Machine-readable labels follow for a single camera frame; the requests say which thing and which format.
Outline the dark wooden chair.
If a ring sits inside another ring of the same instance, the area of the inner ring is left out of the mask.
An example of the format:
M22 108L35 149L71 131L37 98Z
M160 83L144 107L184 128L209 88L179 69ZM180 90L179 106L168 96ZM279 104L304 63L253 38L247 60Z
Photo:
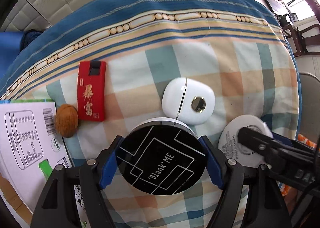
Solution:
M293 53L294 57L304 56L304 55L319 55L319 52L308 51L308 46L319 46L319 34L304 37L303 34L310 30L318 29L319 24L314 24L306 29L299 30L298 27L294 26L291 22L288 22L286 17L289 14L276 15L287 39L293 39L294 47L296 51Z

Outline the black round compact case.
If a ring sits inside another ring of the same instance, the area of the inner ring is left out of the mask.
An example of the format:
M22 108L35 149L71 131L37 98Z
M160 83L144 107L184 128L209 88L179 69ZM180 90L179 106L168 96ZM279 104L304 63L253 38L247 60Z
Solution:
M195 185L208 160L185 123L156 117L136 126L116 149L118 168L136 189L153 195L182 193Z

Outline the brown walnut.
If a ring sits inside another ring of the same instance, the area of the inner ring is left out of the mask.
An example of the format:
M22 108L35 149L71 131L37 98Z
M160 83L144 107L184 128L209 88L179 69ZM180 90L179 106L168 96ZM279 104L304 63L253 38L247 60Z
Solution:
M74 106L69 104L61 105L56 112L55 129L64 138L72 137L78 128L79 117Z

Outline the blue mat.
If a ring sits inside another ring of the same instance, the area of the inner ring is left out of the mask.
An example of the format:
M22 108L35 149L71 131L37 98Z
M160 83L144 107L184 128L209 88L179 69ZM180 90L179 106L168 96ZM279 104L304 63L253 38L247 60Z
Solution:
M34 29L26 32L1 32L1 78L4 77L5 73L8 71L8 67L13 63L20 52L41 34L42 31Z

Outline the plaid blue-bordered blanket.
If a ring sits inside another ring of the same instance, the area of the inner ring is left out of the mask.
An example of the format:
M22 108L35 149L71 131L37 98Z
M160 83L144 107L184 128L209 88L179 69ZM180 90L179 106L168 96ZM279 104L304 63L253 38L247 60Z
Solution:
M297 64L276 17L256 0L94 0L19 53L1 77L1 98L76 105L80 63L95 60L107 64L106 118L82 121L65 139L75 166L163 116L165 88L180 77L215 94L213 115L192 126L213 145L241 115L260 118L276 134L297 135Z

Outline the cardboard box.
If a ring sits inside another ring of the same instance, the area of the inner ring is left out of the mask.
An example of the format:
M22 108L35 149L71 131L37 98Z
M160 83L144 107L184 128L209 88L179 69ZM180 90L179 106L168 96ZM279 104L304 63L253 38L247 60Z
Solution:
M55 115L52 100L1 104L1 174L31 212L54 167L73 167Z

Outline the grey chair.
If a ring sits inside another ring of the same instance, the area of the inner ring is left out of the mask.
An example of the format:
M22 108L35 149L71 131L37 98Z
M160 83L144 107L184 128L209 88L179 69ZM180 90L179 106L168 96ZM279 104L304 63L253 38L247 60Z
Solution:
M301 119L299 133L317 142L319 138L320 88L319 79L307 72L300 72Z

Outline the white cream jar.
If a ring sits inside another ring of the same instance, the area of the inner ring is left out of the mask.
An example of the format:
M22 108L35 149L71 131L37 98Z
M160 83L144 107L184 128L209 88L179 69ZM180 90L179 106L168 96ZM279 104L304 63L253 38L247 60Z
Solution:
M258 167L260 164L265 163L263 156L238 142L238 132L243 127L248 127L273 138L273 134L267 124L260 118L254 115L241 115L233 119L225 127L218 142L218 149L223 152L226 158L235 159L242 166Z

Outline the white rounded square case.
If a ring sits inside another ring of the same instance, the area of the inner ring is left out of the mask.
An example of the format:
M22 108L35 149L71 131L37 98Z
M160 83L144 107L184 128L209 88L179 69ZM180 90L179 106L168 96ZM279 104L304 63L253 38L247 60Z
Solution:
M212 116L214 108L214 91L193 79L175 78L167 84L163 93L164 114L187 125L205 123Z

